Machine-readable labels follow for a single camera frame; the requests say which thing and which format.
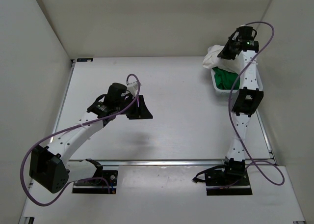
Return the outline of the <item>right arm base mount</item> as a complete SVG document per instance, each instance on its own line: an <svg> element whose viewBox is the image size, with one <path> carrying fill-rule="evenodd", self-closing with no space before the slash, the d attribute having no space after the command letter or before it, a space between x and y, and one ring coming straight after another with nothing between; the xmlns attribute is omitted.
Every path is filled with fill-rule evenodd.
<svg viewBox="0 0 314 224"><path fill-rule="evenodd" d="M194 183L206 185L207 196L250 196L253 194L245 161L226 160L224 164L197 173Z"/></svg>

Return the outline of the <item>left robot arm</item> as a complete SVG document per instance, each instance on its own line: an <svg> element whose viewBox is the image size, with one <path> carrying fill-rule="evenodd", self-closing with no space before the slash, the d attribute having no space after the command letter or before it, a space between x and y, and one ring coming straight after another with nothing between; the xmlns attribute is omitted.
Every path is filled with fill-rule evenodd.
<svg viewBox="0 0 314 224"><path fill-rule="evenodd" d="M102 130L116 115L129 120L152 119L140 83L113 83L106 94L99 96L77 122L78 127L62 133L45 147L31 151L29 175L51 193L59 192L67 183L87 179L92 184L102 180L103 168L92 159L71 163L71 156L95 133Z"/></svg>

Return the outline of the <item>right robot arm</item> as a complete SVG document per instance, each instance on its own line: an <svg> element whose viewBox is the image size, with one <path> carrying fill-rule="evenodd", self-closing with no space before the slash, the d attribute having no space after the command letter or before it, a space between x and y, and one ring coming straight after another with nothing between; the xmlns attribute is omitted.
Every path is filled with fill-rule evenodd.
<svg viewBox="0 0 314 224"><path fill-rule="evenodd" d="M220 172L220 180L226 185L233 184L245 174L243 143L250 119L263 99L257 79L255 55L259 51L259 43L255 40L256 35L257 31L253 27L238 27L218 54L220 59L237 60L240 68L239 80L236 81L239 82L238 90L230 95L228 102L235 134Z"/></svg>

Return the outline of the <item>white t shirt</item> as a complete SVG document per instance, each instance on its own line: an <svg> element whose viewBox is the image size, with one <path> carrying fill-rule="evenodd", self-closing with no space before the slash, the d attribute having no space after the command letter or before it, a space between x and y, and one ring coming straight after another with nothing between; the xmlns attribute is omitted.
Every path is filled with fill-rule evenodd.
<svg viewBox="0 0 314 224"><path fill-rule="evenodd" d="M202 66L206 69L212 69L218 67L222 70L237 73L241 72L240 64L238 59L235 60L226 60L218 57L218 54L223 50L224 46L213 45L208 48L208 53L204 57Z"/></svg>

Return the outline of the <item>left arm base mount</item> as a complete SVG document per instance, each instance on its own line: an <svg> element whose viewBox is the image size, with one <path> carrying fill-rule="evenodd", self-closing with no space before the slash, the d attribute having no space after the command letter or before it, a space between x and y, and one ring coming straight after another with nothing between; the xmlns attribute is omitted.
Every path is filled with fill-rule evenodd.
<svg viewBox="0 0 314 224"><path fill-rule="evenodd" d="M92 165L96 170L91 177L83 177L74 181L72 193L115 195L117 193L118 167L106 167L92 159L83 161Z"/></svg>

